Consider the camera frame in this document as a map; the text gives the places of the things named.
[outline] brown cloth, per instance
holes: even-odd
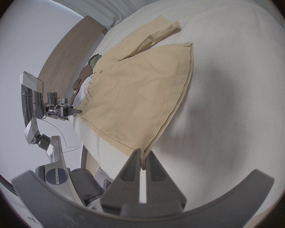
[[[150,48],[180,30],[159,16],[109,49],[94,67],[78,116],[106,142],[141,165],[179,107],[193,69],[192,43]]]
[[[72,95],[69,104],[70,106],[73,105],[74,100],[76,95],[78,94],[81,85],[83,84],[83,82],[86,80],[87,77],[91,76],[91,74],[93,74],[93,69],[91,68],[91,66],[88,64],[86,65],[82,71],[79,74],[79,78],[75,81],[75,83],[73,84],[73,90],[75,90],[76,92]]]

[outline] headboard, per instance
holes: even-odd
[[[86,16],[62,38],[38,76],[44,82],[45,93],[57,92],[58,97],[66,97],[73,74],[101,33],[106,34],[105,27]]]

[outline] oval blue logo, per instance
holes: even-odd
[[[53,185],[60,185],[69,179],[69,174],[62,168],[50,169],[46,173],[46,180]]]

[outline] mattress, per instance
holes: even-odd
[[[256,168],[275,178],[255,215],[266,211],[285,190],[284,28],[251,0],[161,0],[110,29],[95,53],[104,54],[159,15],[179,20],[182,30],[155,46],[190,41],[194,48],[186,95],[152,149],[187,197],[185,211],[220,197]],[[70,121],[115,178],[128,157],[78,116]]]

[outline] black cable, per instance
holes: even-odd
[[[12,192],[13,194],[15,194],[17,196],[17,193],[15,191],[15,189],[13,188],[13,185],[11,183],[9,183],[3,176],[0,175],[0,182],[2,185],[4,185],[4,187],[6,187],[10,192]]]
[[[62,137],[63,137],[63,139],[64,139],[64,142],[65,142],[65,144],[66,144],[66,139],[64,138],[64,135],[62,134],[62,132],[61,132],[55,125],[53,125],[52,123],[50,123],[50,122],[48,122],[48,121],[46,121],[46,120],[43,120],[43,119],[40,119],[40,120],[45,121],[45,122],[51,124],[53,127],[55,127],[55,128],[61,133],[61,135],[62,135]],[[67,148],[67,149],[69,149],[69,148],[76,148],[76,149],[73,149],[73,150],[78,150],[78,149],[79,149],[78,146],[68,147],[67,144],[66,144],[66,148]],[[73,150],[63,151],[62,153],[71,152],[71,151],[73,151]]]

